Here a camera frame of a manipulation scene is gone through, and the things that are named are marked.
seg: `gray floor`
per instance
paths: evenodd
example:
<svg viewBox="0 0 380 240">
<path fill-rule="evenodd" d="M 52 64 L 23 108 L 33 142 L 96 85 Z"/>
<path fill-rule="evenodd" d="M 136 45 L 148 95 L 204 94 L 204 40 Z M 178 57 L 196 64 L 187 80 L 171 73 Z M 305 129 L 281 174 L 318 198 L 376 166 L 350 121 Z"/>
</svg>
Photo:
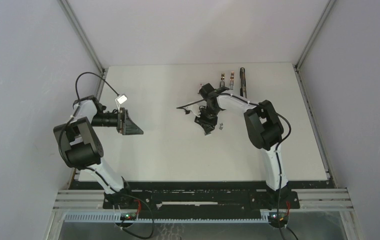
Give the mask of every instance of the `gray floor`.
<svg viewBox="0 0 380 240">
<path fill-rule="evenodd" d="M 338 212 L 292 213 L 288 226 L 300 240 L 345 240 Z M 140 223 L 130 231 L 147 236 L 151 225 Z M 287 240 L 294 236 L 283 229 Z M 136 240 L 113 223 L 66 222 L 61 240 Z M 280 232 L 264 223 L 157 223 L 154 240 L 281 240 Z"/>
</svg>

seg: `white enclosure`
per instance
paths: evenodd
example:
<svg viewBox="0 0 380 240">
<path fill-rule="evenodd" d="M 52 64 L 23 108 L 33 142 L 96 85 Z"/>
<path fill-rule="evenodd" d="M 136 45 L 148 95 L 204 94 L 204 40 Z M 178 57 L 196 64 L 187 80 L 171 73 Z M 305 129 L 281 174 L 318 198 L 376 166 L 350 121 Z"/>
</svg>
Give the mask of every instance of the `white enclosure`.
<svg viewBox="0 0 380 240">
<path fill-rule="evenodd" d="M 219 87 L 221 73 L 246 69 L 247 96 L 269 100 L 292 124 L 282 144 L 282 160 L 289 180 L 326 180 L 326 172 L 292 64 L 183 64 L 112 66 L 106 80 L 128 100 L 121 105 L 144 131 L 123 136 L 113 127 L 95 127 L 104 159 L 129 181 L 260 181 L 265 180 L 261 151 L 248 138 L 243 112 L 222 111 L 208 136 L 176 107 L 201 99 L 200 83 Z M 238 75 L 234 93 L 239 94 Z M 100 102 L 116 108 L 115 93 L 105 85 Z M 284 121 L 284 132 L 288 128 Z M 80 181 L 95 179 L 82 172 Z"/>
<path fill-rule="evenodd" d="M 328 0 L 70 0 L 103 67 L 296 64 Z"/>
</svg>

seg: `white table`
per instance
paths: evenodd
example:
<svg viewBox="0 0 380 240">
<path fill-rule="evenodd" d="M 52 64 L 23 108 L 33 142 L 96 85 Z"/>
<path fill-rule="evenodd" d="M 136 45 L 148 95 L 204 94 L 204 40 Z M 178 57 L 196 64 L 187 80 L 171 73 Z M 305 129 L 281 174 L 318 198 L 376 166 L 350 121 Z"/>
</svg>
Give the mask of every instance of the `white table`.
<svg viewBox="0 0 380 240">
<path fill-rule="evenodd" d="M 200 83 L 219 87 L 225 73 L 228 87 L 235 72 L 234 91 L 240 89 L 240 67 L 246 69 L 247 96 L 269 100 L 286 117 L 292 133 L 282 144 L 283 168 L 290 181 L 326 180 L 302 94 L 290 63 L 233 63 L 111 66 L 106 81 L 127 95 L 122 107 L 144 131 L 123 136 L 113 127 L 95 127 L 104 158 L 128 181 L 262 181 L 261 153 L 250 142 L 242 115 L 222 111 L 208 136 L 176 107 L 201 99 Z M 112 111 L 116 95 L 105 84 L 100 102 Z M 284 134 L 288 128 L 284 121 Z M 81 173 L 79 181 L 94 181 Z"/>
</svg>

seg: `white wall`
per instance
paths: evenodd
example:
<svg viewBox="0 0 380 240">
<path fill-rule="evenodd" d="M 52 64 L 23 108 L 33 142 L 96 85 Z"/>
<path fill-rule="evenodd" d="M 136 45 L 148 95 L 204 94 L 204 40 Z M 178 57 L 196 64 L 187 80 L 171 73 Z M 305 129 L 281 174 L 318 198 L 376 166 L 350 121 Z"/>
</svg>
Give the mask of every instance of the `white wall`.
<svg viewBox="0 0 380 240">
<path fill-rule="evenodd" d="M 380 1 L 337 1 L 301 72 L 337 180 L 380 239 Z"/>
<path fill-rule="evenodd" d="M 0 1 L 0 240 L 43 237 L 70 175 L 53 127 L 71 114 L 83 71 L 96 68 L 56 1 Z M 81 96 L 95 86 L 83 79 Z"/>
<path fill-rule="evenodd" d="M 104 67 L 296 63 L 328 0 L 70 0 Z"/>
</svg>

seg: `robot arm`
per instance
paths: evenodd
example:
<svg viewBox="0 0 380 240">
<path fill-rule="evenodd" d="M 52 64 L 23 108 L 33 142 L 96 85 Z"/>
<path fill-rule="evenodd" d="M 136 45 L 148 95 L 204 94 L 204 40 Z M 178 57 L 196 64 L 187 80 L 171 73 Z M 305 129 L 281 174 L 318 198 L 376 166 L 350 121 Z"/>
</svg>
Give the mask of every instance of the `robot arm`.
<svg viewBox="0 0 380 240">
<path fill-rule="evenodd" d="M 118 107 L 117 112 L 104 112 L 106 107 L 94 96 L 75 101 L 73 107 L 77 111 L 74 119 L 53 129 L 63 160 L 68 167 L 91 174 L 106 194 L 119 192 L 125 182 L 104 160 L 103 147 L 93 127 L 116 127 L 122 135 L 143 131 L 131 121 L 126 109 Z"/>
<path fill-rule="evenodd" d="M 274 192 L 280 187 L 285 188 L 288 179 L 283 170 L 281 145 L 278 146 L 276 154 L 276 147 L 282 140 L 284 129 L 272 103 L 265 100 L 259 104 L 251 104 L 248 99 L 233 95 L 227 90 L 226 87 L 214 89 L 209 83 L 204 85 L 199 93 L 206 101 L 206 106 L 187 106 L 186 113 L 193 112 L 196 115 L 194 121 L 204 129 L 205 135 L 215 129 L 220 111 L 227 110 L 241 114 L 251 143 L 261 151 L 267 186 Z M 279 162 L 282 172 L 281 186 Z"/>
</svg>

